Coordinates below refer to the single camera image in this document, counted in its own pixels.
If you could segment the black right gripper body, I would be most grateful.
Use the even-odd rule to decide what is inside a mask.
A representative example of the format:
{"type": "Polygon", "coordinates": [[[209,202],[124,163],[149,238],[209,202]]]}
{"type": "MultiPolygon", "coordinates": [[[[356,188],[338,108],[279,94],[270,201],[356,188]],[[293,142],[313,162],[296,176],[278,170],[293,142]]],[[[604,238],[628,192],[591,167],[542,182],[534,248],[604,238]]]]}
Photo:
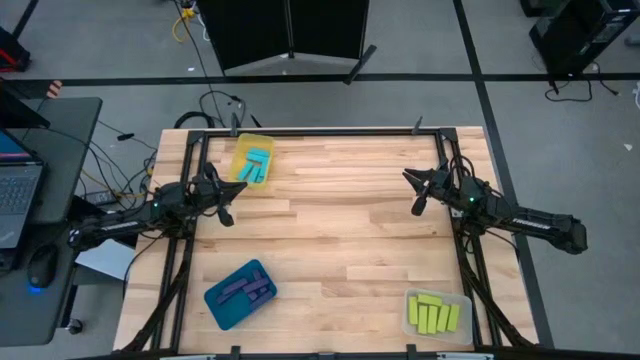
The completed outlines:
{"type": "Polygon", "coordinates": [[[454,187],[451,173],[446,170],[430,169],[430,171],[431,180],[425,182],[429,192],[427,195],[416,194],[411,214],[421,216],[426,208],[428,198],[436,199],[458,211],[469,211],[470,197],[454,187]]]}

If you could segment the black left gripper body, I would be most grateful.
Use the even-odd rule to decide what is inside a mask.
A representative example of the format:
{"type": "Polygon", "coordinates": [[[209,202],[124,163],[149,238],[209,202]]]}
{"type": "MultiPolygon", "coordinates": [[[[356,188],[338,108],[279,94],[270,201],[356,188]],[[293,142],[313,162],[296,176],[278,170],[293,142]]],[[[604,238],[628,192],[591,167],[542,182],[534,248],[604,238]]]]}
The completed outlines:
{"type": "Polygon", "coordinates": [[[193,179],[192,195],[199,216],[218,216],[225,227],[234,225],[234,219],[228,211],[231,201],[223,200],[226,181],[222,180],[211,162],[207,162],[202,173],[193,179]]]}

